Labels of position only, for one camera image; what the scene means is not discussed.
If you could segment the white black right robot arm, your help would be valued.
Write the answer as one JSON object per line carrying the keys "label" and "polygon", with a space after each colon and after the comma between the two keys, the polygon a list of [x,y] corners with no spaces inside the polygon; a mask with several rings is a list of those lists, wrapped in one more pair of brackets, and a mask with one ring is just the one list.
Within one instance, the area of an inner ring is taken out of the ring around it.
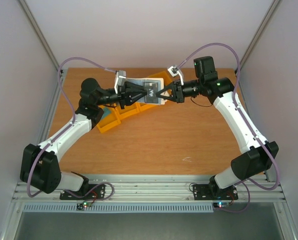
{"label": "white black right robot arm", "polygon": [[185,98],[202,95],[208,98],[223,116],[231,129],[241,155],[231,161],[230,167],[210,178],[200,194],[212,200],[222,199],[233,193],[234,185],[251,179],[252,176],[277,167],[275,157],[279,147],[275,141],[269,142],[246,113],[231,80],[219,78],[211,56],[194,59],[196,80],[184,81],[184,75],[177,66],[168,68],[171,76],[179,76],[156,93],[156,97],[176,103]]}

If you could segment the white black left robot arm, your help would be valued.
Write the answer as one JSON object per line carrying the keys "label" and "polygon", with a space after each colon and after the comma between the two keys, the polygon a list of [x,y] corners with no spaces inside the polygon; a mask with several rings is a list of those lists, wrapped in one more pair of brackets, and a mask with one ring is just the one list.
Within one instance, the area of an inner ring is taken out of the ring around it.
{"label": "white black left robot arm", "polygon": [[86,178],[78,173],[62,172],[59,162],[64,154],[101,120],[104,110],[101,105],[119,104],[122,108],[130,106],[147,95],[144,80],[124,79],[114,88],[103,89],[96,79],[87,78],[81,84],[78,108],[73,116],[52,137],[38,145],[29,144],[23,151],[20,179],[27,183],[27,195],[36,195],[30,191],[51,193],[54,190],[71,191],[78,199],[89,195]]}

